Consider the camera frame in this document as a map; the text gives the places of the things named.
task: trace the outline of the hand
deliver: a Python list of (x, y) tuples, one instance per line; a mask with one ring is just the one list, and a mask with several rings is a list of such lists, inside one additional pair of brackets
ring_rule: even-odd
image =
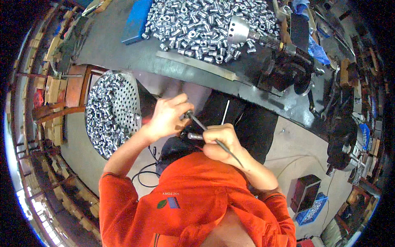
[(171, 99), (159, 99), (155, 106), (154, 115), (149, 123), (144, 125), (153, 142), (159, 138), (182, 131), (189, 123), (189, 119), (180, 117), (188, 110), (194, 110), (192, 103), (186, 102), (188, 96), (183, 93)]
[(208, 126), (207, 129), (203, 132), (203, 139), (206, 142), (203, 147), (204, 154), (212, 160), (218, 160), (241, 169), (237, 160), (215, 142), (217, 139), (225, 144), (240, 161), (244, 160), (244, 156), (249, 156), (247, 150), (240, 145), (233, 125), (227, 123), (224, 125)]

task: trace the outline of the metal rod on floor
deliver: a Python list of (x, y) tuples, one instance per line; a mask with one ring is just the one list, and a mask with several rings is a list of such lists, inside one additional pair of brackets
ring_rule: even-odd
[(226, 104), (225, 113), (224, 113), (224, 117), (222, 118), (221, 125), (224, 125), (226, 113), (228, 112), (229, 102), (230, 102), (230, 100), (228, 100), (228, 103)]

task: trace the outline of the pile of metal fittings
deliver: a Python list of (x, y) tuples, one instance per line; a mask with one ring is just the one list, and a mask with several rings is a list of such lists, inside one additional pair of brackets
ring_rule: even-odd
[(177, 49), (181, 55), (208, 63), (228, 63), (239, 59), (244, 45), (248, 45), (248, 54), (256, 53), (252, 39), (246, 44), (228, 44), (233, 15), (246, 20), (261, 35), (280, 39), (280, 25), (267, 7), (263, 0), (155, 0), (141, 36), (160, 40), (163, 51)]
[(89, 92), (86, 106), (87, 133), (94, 148), (106, 158), (111, 157), (127, 139), (126, 128), (116, 124), (111, 100), (119, 90), (124, 78), (112, 71), (105, 72)]
[(303, 219), (303, 222), (311, 220), (314, 215), (320, 211), (320, 207), (323, 201), (315, 201), (313, 203), (313, 206), (310, 208), (308, 213), (306, 214), (305, 218)]

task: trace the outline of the blue plastic bin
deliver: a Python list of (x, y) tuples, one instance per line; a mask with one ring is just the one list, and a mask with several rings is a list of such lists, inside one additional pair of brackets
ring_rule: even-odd
[(328, 197), (326, 195), (324, 195), (322, 192), (318, 193), (318, 195), (316, 197), (316, 200), (314, 201), (314, 204), (313, 204), (313, 207), (314, 207), (314, 205), (320, 203), (320, 206), (319, 206), (317, 212), (315, 212), (315, 214), (310, 219), (307, 219), (307, 214), (312, 209), (308, 209), (308, 210), (305, 210), (303, 212), (300, 212), (296, 216), (296, 221), (298, 222), (299, 226), (303, 226), (303, 225), (309, 224), (311, 222), (314, 222), (314, 220), (320, 214), (322, 208), (325, 206), (325, 203), (326, 203), (327, 200), (328, 200)]

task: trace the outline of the black pants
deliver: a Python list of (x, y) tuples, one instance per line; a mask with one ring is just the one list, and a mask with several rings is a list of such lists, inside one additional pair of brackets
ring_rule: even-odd
[[(236, 135), (251, 156), (263, 164), (273, 142), (278, 115), (255, 104), (249, 103), (233, 95), (212, 91), (203, 110), (196, 116), (205, 126), (220, 125), (224, 116), (226, 104), (229, 102), (224, 123), (231, 123), (235, 127)], [(203, 147), (204, 141), (188, 140), (187, 133), (202, 134), (203, 129), (195, 122), (187, 126), (183, 137), (168, 139), (162, 148), (156, 172), (163, 170), (186, 155), (199, 152), (197, 147)]]

